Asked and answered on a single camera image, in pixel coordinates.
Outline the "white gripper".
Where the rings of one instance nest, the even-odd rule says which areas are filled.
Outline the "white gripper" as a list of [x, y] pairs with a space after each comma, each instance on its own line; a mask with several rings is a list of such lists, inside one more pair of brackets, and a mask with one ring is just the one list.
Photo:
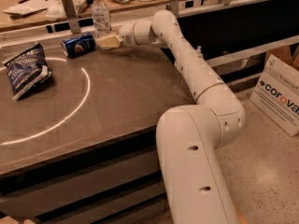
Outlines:
[[111, 33], [96, 39], [96, 43], [100, 49], [114, 49], [121, 45], [121, 41], [125, 46], [132, 47], [135, 45], [134, 23], [129, 22], [121, 26], [119, 35]]

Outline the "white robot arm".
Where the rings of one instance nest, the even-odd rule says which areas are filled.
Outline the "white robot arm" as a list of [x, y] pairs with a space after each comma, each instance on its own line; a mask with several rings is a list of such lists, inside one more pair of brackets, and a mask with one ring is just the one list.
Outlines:
[[149, 20], [123, 24], [96, 40], [103, 48], [120, 44], [165, 45], [175, 58], [194, 103], [160, 117], [156, 144], [174, 224], [239, 224], [215, 148], [232, 143], [245, 127], [239, 99], [184, 38], [176, 16], [160, 10]]

